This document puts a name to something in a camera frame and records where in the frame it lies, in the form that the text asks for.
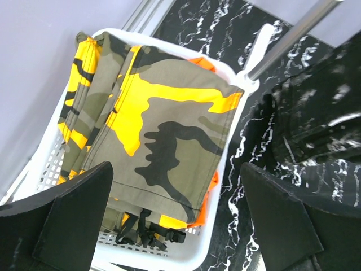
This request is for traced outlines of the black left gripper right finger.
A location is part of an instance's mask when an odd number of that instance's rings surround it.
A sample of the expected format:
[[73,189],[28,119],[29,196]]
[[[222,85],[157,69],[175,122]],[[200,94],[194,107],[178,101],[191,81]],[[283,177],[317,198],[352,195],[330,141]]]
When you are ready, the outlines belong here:
[[267,270],[360,270],[360,208],[251,163],[240,175]]

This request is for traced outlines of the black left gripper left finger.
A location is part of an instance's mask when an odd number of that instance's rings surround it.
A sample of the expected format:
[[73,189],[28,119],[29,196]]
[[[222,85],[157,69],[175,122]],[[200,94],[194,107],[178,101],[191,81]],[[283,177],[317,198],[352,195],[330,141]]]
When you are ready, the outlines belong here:
[[113,180],[110,162],[1,206],[1,270],[89,270]]

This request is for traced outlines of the camouflage yellow olive trousers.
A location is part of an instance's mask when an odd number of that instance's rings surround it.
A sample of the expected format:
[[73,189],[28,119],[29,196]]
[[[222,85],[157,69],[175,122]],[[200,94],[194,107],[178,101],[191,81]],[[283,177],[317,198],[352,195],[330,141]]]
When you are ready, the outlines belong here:
[[205,58],[130,45],[109,32],[75,38],[58,128],[59,183],[108,161],[101,231],[117,244],[166,250],[203,225],[209,191],[243,91]]

